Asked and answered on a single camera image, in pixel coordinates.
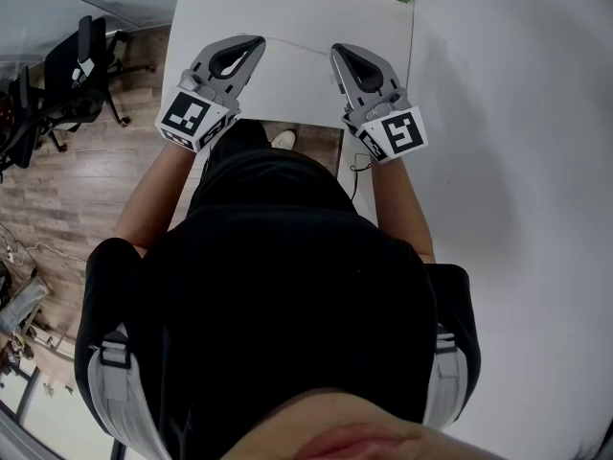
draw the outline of shoulder strap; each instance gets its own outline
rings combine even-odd
[[[104,337],[87,376],[92,402],[109,433],[147,460],[171,460],[151,418],[124,324]]]
[[[439,324],[423,423],[436,429],[451,425],[462,412],[467,388],[466,356],[456,336]]]

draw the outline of glass wall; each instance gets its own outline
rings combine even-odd
[[[121,19],[80,0],[0,0],[0,77],[42,61],[78,30],[85,15],[104,16],[109,32],[126,27]]]
[[[104,16],[106,30],[172,21],[177,0],[0,0],[0,78],[45,58],[85,15]]]
[[[102,432],[79,390],[53,382],[25,359],[17,370],[5,366],[1,377],[0,409],[34,441],[64,460],[111,460],[115,440]]]

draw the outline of forearm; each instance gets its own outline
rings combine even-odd
[[[195,153],[167,144],[125,204],[113,235],[149,250],[167,233]]]
[[[434,263],[430,229],[400,158],[382,165],[373,160],[373,189],[379,229],[409,242],[425,263]]]

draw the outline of black wire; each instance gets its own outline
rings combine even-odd
[[[364,168],[364,169],[358,169],[357,166],[357,155],[362,155],[365,157],[371,157],[371,155],[368,155],[366,153],[356,153],[355,157],[353,158],[353,165],[350,166],[350,169],[352,170],[353,173],[355,173],[355,180],[353,182],[353,194],[352,194],[352,201],[353,198],[355,197],[355,194],[357,193],[357,177],[359,176],[360,173],[363,173],[364,171],[367,171],[370,167],[372,167],[372,164],[369,162],[369,164]]]

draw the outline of strap buckle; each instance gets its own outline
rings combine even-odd
[[[454,333],[439,324],[437,328],[437,355],[455,353],[458,351],[458,341]]]
[[[112,368],[130,369],[130,350],[125,335],[113,331],[104,336],[100,348],[100,363]]]

